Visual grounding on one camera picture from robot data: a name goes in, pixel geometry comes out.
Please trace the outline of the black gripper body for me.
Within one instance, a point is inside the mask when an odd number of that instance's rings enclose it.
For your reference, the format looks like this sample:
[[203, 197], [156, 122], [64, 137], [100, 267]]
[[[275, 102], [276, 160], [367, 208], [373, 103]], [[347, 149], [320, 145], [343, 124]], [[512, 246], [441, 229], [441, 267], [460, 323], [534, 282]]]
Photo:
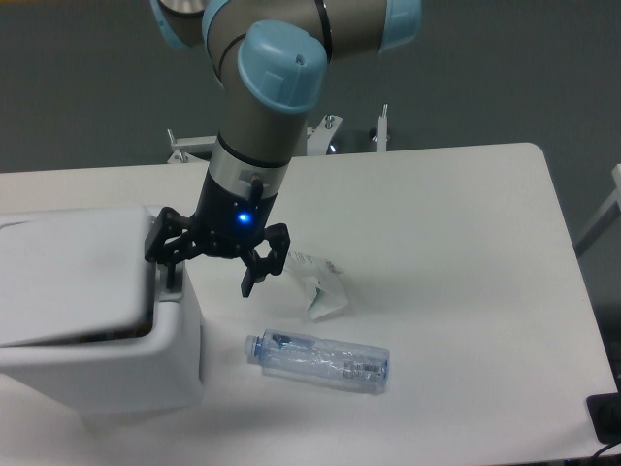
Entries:
[[223, 188], [208, 171], [192, 216], [193, 242], [207, 256], [241, 257], [264, 241], [264, 229], [276, 199], [274, 195], [252, 204]]

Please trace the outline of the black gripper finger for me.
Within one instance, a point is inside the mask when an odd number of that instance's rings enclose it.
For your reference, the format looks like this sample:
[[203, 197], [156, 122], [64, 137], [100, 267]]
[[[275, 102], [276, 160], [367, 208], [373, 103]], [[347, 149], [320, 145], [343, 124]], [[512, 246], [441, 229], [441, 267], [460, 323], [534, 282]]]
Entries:
[[207, 251], [207, 243], [198, 238], [194, 216], [182, 216], [164, 207], [151, 225], [145, 239], [145, 260], [166, 270], [166, 288], [173, 290], [177, 265]]
[[[263, 242], [267, 242], [270, 247], [266, 257], [261, 257], [255, 249]], [[256, 238], [252, 239], [250, 247], [243, 250], [241, 255], [246, 266], [241, 283], [241, 292], [244, 298], [248, 298], [254, 285], [263, 282], [268, 275], [279, 276], [282, 273], [289, 247], [290, 235], [288, 227], [284, 223], [268, 226]]]

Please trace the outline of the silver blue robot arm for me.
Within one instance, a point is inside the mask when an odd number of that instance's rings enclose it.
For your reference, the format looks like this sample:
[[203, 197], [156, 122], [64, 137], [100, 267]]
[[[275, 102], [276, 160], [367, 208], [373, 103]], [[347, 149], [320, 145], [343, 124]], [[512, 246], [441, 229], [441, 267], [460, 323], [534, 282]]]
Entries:
[[307, 129], [329, 64], [412, 41], [418, 1], [155, 1], [172, 46], [202, 46], [226, 108], [196, 211], [161, 210], [145, 258], [174, 272], [199, 255], [239, 258], [243, 296], [279, 275], [287, 227], [268, 221], [287, 167]]

